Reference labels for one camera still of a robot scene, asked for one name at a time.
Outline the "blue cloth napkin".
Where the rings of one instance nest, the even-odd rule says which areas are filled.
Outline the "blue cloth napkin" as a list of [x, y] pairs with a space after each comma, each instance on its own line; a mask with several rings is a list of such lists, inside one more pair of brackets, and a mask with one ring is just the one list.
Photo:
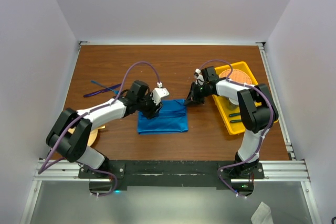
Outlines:
[[185, 100], [164, 100], [158, 116], [147, 119], [143, 113], [138, 113], [137, 132], [146, 134], [183, 133], [188, 131], [187, 109]]

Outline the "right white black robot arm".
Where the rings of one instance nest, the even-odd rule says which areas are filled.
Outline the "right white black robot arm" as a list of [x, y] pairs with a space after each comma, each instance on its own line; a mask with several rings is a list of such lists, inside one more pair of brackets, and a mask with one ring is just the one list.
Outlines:
[[220, 78], [213, 66], [196, 69], [194, 77], [196, 80], [191, 84], [185, 106], [203, 104], [210, 95], [238, 102], [245, 127], [243, 141], [235, 154], [234, 163], [219, 170], [229, 169], [233, 176], [246, 178], [257, 168], [264, 138], [279, 116], [268, 87], [265, 84], [239, 83], [229, 76]]

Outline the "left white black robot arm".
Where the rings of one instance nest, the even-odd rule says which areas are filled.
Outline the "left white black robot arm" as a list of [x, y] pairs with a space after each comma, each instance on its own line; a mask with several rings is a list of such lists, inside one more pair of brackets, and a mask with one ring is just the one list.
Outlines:
[[112, 171], [110, 161], [88, 145], [91, 131], [136, 111], [147, 119], [155, 118], [163, 106], [162, 99], [169, 94], [161, 83], [150, 90], [145, 82], [136, 80], [131, 88], [118, 92], [115, 98], [105, 103], [78, 111], [65, 109], [46, 138], [46, 144], [51, 148], [50, 155], [58, 153], [71, 163], [87, 166], [97, 178], [105, 177]]

